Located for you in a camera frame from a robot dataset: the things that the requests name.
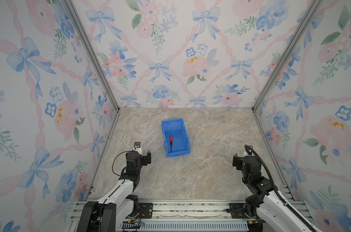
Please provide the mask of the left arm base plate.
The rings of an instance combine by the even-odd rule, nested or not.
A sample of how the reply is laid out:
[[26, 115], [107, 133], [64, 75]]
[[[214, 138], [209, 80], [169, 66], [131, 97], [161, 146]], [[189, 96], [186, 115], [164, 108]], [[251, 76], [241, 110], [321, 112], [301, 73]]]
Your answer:
[[135, 203], [131, 213], [132, 218], [151, 219], [153, 215], [153, 203]]

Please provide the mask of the red black screwdriver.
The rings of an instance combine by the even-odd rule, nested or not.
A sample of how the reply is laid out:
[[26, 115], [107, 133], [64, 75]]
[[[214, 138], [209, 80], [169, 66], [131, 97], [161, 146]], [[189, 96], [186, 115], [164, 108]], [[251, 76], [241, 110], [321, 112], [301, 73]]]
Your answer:
[[170, 136], [170, 153], [173, 151], [173, 136]]

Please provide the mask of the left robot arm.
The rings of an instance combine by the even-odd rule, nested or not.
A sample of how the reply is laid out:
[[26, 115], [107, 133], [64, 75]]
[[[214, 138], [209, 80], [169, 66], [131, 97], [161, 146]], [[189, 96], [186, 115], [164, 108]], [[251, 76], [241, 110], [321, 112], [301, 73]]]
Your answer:
[[126, 153], [126, 167], [116, 185], [103, 197], [85, 203], [77, 226], [78, 232], [115, 232], [127, 217], [140, 216], [139, 199], [133, 192], [140, 182], [143, 166], [151, 163], [151, 152], [142, 149]]

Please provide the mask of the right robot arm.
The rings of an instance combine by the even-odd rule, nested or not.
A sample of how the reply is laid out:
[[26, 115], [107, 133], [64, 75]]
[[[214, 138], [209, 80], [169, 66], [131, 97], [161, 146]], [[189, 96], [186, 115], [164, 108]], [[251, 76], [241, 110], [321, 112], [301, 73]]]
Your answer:
[[251, 219], [263, 220], [277, 232], [319, 232], [278, 190], [267, 165], [259, 156], [233, 156], [233, 167], [242, 172], [242, 182], [251, 196], [240, 211]]

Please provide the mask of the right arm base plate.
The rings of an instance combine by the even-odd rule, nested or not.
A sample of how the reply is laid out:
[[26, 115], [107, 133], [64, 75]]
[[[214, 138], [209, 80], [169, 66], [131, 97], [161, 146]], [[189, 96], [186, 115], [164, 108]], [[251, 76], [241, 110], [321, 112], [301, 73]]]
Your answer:
[[226, 212], [231, 215], [233, 219], [247, 219], [245, 203], [229, 203], [229, 208]]

